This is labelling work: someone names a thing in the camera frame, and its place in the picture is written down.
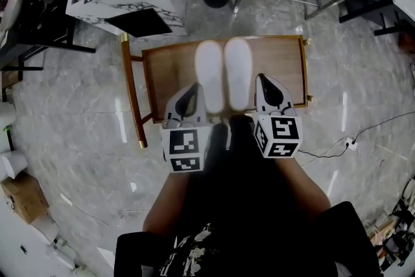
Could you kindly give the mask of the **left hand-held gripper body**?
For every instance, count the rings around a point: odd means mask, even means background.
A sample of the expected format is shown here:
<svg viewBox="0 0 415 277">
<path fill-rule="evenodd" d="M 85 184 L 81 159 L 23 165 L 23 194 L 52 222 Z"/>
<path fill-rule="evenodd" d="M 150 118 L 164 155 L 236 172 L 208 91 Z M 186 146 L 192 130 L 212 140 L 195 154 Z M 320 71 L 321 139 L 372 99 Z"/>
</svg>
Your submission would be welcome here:
<svg viewBox="0 0 415 277">
<path fill-rule="evenodd" d="M 168 119 L 161 128 L 163 155 L 171 173 L 203 171 L 213 125 Z"/>
</svg>

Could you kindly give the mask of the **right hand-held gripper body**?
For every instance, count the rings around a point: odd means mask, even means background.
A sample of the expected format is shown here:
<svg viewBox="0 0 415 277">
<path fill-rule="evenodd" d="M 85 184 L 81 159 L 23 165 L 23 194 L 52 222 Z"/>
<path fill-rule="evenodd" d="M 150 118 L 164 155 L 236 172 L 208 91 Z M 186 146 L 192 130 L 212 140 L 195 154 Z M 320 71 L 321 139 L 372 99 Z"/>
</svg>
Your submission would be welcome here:
<svg viewBox="0 0 415 277">
<path fill-rule="evenodd" d="M 254 138 L 264 158 L 293 158 L 303 142 L 302 119 L 294 108 L 257 110 Z"/>
</svg>

